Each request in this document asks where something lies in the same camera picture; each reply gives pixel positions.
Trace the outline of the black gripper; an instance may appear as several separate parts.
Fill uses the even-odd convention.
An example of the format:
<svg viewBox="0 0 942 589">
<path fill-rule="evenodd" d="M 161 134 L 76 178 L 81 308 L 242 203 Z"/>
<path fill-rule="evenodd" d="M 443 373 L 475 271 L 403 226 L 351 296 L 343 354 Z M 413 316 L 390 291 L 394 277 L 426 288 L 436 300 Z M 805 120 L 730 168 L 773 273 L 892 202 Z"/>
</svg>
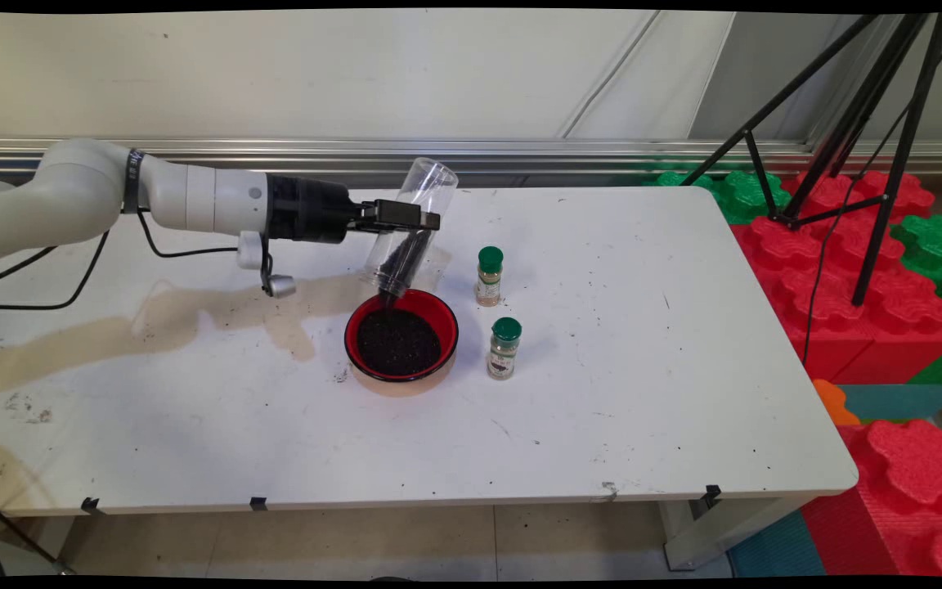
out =
<svg viewBox="0 0 942 589">
<path fill-rule="evenodd" d="M 269 240 L 337 245 L 359 219 L 360 232 L 436 232 L 442 217 L 421 206 L 388 199 L 355 204 L 348 188 L 309 178 L 267 176 Z"/>
</svg>

